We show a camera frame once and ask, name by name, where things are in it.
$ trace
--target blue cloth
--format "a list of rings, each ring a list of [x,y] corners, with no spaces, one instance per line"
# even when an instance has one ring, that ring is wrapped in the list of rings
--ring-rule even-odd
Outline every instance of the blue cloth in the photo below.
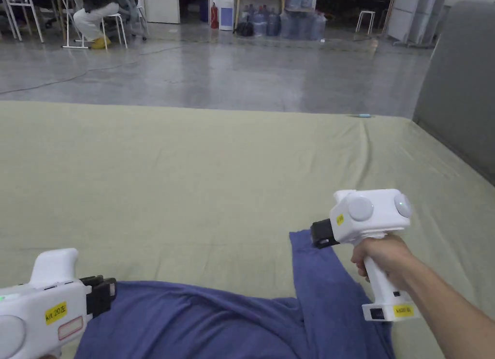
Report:
[[[119,282],[76,359],[391,359],[391,326],[366,322],[368,299],[331,248],[291,233],[297,299],[260,299],[166,282]]]

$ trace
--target hand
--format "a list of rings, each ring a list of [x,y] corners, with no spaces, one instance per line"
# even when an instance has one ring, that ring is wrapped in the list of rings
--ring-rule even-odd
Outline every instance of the hand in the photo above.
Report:
[[[403,273],[405,266],[418,260],[411,253],[404,240],[397,235],[389,234],[382,239],[366,238],[354,247],[350,260],[356,264],[358,274],[366,277],[366,280],[369,281],[364,267],[364,259],[367,256],[375,261],[394,285],[406,290]]]

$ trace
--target red fire extinguisher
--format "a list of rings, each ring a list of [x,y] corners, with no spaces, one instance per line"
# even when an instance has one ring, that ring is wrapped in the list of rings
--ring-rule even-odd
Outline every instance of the red fire extinguisher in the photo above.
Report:
[[[214,3],[211,7],[211,28],[218,29],[218,7]]]

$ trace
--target red-outlined sticker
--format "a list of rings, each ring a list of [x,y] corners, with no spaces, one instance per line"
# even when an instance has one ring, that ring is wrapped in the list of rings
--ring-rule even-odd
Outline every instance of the red-outlined sticker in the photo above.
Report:
[[[62,341],[69,337],[70,335],[74,335],[76,332],[79,332],[83,329],[84,321],[83,317],[77,317],[76,319],[71,320],[58,328],[58,340]]]

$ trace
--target yellow shoe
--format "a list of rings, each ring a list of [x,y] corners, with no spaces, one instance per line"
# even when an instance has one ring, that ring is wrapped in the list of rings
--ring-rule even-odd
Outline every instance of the yellow shoe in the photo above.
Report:
[[[106,45],[109,46],[111,44],[110,40],[108,39],[108,36],[106,37]],[[91,49],[103,49],[105,48],[105,39],[104,38],[98,38],[95,39],[93,44],[91,44]]]

